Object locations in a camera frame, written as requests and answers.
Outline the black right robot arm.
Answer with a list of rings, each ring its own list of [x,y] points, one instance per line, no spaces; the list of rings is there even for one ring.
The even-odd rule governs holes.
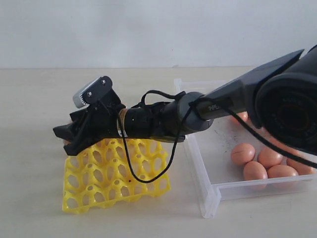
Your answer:
[[[182,142],[207,130],[214,119],[247,112],[256,128],[300,151],[317,153],[317,50],[298,50],[265,63],[203,94],[180,92],[150,105],[142,99],[126,108],[103,76],[73,98],[71,123],[56,126],[56,137],[68,141],[65,151],[77,155],[105,138]]]

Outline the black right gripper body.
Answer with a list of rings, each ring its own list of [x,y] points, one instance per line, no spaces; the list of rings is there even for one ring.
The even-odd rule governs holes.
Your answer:
[[[104,138],[116,137],[116,114],[126,108],[116,93],[107,93],[96,103],[72,112],[74,146],[91,146]]]

